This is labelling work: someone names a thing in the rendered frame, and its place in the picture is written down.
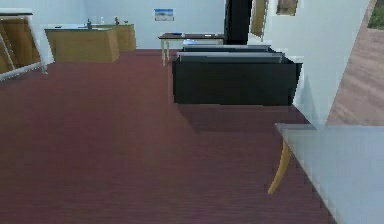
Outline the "black sofa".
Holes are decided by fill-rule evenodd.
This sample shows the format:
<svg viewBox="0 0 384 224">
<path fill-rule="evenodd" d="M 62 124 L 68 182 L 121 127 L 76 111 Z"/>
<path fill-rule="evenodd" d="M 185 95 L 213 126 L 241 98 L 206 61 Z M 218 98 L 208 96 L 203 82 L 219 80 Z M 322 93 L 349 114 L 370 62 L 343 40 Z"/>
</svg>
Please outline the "black sofa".
<svg viewBox="0 0 384 224">
<path fill-rule="evenodd" d="M 186 45 L 172 60 L 174 101 L 290 106 L 301 69 L 269 45 Z"/>
</svg>

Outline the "dark brown table pale legs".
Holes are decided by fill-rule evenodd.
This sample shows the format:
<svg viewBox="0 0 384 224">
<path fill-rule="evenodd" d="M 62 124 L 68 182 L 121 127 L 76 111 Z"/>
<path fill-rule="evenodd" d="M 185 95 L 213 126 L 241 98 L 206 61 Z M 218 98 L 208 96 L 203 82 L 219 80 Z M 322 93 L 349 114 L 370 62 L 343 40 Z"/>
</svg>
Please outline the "dark brown table pale legs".
<svg viewBox="0 0 384 224">
<path fill-rule="evenodd" d="M 162 64 L 165 65 L 166 61 L 170 59 L 170 42 L 171 41 L 184 41 L 184 40 L 216 40 L 219 44 L 224 42 L 223 34 L 191 34 L 183 33 L 181 36 L 172 35 L 171 33 L 164 33 L 158 37 L 161 42 L 161 58 Z"/>
</svg>

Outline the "tan wooden cabinet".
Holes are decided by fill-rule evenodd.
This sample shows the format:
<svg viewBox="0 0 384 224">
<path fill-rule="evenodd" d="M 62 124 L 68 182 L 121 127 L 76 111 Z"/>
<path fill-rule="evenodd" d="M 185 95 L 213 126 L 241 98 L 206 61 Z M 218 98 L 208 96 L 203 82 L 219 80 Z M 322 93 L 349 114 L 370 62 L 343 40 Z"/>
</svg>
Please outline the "tan wooden cabinet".
<svg viewBox="0 0 384 224">
<path fill-rule="evenodd" d="M 96 24 L 95 28 L 113 28 L 117 33 L 119 50 L 121 52 L 129 52 L 136 50 L 136 37 L 133 24 L 108 25 Z"/>
</svg>

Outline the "black tall fridge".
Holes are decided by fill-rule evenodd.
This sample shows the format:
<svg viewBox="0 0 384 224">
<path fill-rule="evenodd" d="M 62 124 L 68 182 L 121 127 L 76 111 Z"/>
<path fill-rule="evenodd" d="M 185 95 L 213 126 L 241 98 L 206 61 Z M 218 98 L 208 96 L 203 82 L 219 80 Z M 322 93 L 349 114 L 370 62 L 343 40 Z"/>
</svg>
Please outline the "black tall fridge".
<svg viewBox="0 0 384 224">
<path fill-rule="evenodd" d="M 246 45 L 248 41 L 252 0 L 226 0 L 224 44 Z"/>
</svg>

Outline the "wooden room door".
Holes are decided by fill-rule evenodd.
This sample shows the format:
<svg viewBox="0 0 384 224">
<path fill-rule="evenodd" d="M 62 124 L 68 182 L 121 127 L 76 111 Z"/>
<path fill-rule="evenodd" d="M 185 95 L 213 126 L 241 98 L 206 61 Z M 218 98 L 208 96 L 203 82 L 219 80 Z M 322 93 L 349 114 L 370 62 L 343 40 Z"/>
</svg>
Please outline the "wooden room door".
<svg viewBox="0 0 384 224">
<path fill-rule="evenodd" d="M 268 0 L 253 0 L 250 33 L 259 38 L 262 38 L 264 34 L 267 8 Z"/>
</svg>

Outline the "tan wooden kitchen counter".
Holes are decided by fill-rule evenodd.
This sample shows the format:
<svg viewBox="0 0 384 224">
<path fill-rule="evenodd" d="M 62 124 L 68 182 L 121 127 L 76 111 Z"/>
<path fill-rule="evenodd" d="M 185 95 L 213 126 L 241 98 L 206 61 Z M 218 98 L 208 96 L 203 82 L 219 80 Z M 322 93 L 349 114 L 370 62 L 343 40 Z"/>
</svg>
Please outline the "tan wooden kitchen counter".
<svg viewBox="0 0 384 224">
<path fill-rule="evenodd" d="M 47 28 L 45 33 L 55 62 L 112 63 L 120 56 L 113 28 Z"/>
</svg>

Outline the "glass table with yellow legs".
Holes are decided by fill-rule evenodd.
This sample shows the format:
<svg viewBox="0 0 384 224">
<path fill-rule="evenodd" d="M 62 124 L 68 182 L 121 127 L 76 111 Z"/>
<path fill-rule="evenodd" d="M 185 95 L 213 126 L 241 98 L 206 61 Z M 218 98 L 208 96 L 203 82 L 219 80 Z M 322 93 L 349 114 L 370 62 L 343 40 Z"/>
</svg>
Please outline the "glass table with yellow legs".
<svg viewBox="0 0 384 224">
<path fill-rule="evenodd" d="M 294 157 L 337 224 L 384 224 L 384 126 L 275 127 L 282 151 L 270 194 Z"/>
</svg>

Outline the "white framed wooden cupboard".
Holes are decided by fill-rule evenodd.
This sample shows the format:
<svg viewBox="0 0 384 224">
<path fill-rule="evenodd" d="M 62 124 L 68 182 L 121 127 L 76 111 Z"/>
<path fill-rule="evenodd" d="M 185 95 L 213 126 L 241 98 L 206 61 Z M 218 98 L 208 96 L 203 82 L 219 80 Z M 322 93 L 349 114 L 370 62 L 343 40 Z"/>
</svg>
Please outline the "white framed wooden cupboard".
<svg viewBox="0 0 384 224">
<path fill-rule="evenodd" d="M 0 82 L 40 69 L 48 74 L 31 26 L 33 14 L 0 12 Z"/>
</svg>

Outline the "blue framed wall picture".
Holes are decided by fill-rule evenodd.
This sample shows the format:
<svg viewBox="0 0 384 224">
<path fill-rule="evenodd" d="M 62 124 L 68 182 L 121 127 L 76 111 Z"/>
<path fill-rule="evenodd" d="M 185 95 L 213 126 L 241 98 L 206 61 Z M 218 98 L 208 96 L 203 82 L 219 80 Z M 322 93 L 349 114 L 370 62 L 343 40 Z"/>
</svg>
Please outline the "blue framed wall picture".
<svg viewBox="0 0 384 224">
<path fill-rule="evenodd" d="M 154 19 L 156 21 L 173 21 L 174 20 L 174 10 L 158 8 L 154 10 Z"/>
</svg>

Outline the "brown framed wall picture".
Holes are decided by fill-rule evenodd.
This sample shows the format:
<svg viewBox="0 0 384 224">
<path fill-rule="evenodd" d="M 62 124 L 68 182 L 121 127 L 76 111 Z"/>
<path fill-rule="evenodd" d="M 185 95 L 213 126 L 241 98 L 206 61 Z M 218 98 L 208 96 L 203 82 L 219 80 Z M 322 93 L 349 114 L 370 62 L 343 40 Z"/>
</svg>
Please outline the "brown framed wall picture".
<svg viewBox="0 0 384 224">
<path fill-rule="evenodd" d="M 294 16 L 297 11 L 298 0 L 278 0 L 277 2 L 277 15 Z"/>
</svg>

